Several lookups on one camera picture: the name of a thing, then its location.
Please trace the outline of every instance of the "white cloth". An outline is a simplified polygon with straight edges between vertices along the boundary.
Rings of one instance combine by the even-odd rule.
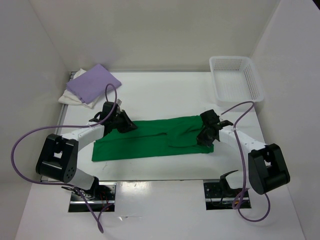
[[[83,70],[82,68],[80,68],[79,71],[77,71],[75,73],[75,75],[73,76],[73,79],[79,77],[80,75],[84,74],[86,72],[86,70]],[[95,100],[93,100],[92,102],[90,102],[89,104],[86,104],[85,102],[81,102],[79,100],[79,98],[74,95],[72,92],[68,91],[68,90],[64,90],[63,95],[59,98],[58,102],[61,104],[67,104],[67,105],[82,105],[86,108],[92,109],[95,104],[98,101],[97,97]]]

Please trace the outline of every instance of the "white table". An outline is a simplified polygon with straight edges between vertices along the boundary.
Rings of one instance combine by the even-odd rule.
[[[114,73],[122,83],[118,97],[132,120],[154,120],[218,113],[207,72]],[[101,110],[69,106],[64,124],[85,124]],[[230,121],[241,112],[225,115]],[[238,125],[260,141],[263,136],[256,113],[251,111]],[[193,239],[304,239],[286,186],[269,193],[271,212],[260,223],[241,219],[234,210],[206,210],[203,181],[239,169],[238,153],[225,144],[215,144],[211,154],[150,157],[132,160],[91,162],[92,145],[79,152],[78,168],[101,180],[118,182],[115,212],[102,215],[104,234],[88,212],[68,213],[70,193],[58,186],[33,184],[17,240],[108,239],[108,240],[193,240]],[[186,180],[133,181],[123,180]],[[252,209],[243,213],[256,219],[264,215],[267,201],[249,191]]]

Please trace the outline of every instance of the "robotic arm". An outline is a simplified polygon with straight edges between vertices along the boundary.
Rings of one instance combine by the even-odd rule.
[[[211,146],[214,140],[223,142],[238,151],[233,123],[221,121],[214,110],[201,115],[204,128],[197,136],[199,145]],[[290,175],[281,149],[276,144],[267,145],[236,130],[244,154],[247,176],[251,187],[260,195],[289,183]],[[232,171],[220,177],[225,192],[242,188],[243,172]]]
[[[106,101],[101,112],[98,112],[89,123],[100,122],[111,111],[113,102]],[[120,108],[117,101],[111,116],[102,124],[93,127],[76,129],[61,136],[50,134],[43,145],[36,172],[48,178],[71,184],[84,190],[91,196],[106,192],[105,186],[99,185],[99,179],[77,168],[78,151],[95,140],[109,134],[113,129],[119,133],[127,133],[138,127],[129,119],[126,112]]]

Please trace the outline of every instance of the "laundry basket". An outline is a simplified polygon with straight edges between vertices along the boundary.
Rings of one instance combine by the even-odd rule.
[[[264,99],[254,63],[244,56],[212,56],[209,60],[216,103],[233,106],[244,101]]]

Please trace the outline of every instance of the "green cloth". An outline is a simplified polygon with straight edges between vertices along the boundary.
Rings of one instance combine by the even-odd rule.
[[[135,159],[182,154],[208,154],[214,146],[197,145],[203,129],[200,116],[134,121],[138,129],[119,133],[113,130],[94,143],[92,161]]]

